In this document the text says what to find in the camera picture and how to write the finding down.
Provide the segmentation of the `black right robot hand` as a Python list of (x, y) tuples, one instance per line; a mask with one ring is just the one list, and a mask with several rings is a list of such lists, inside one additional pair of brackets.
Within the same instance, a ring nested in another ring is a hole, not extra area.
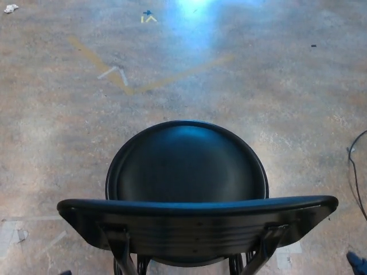
[(354, 252), (347, 252), (346, 258), (355, 275), (367, 275), (366, 259), (361, 258)]

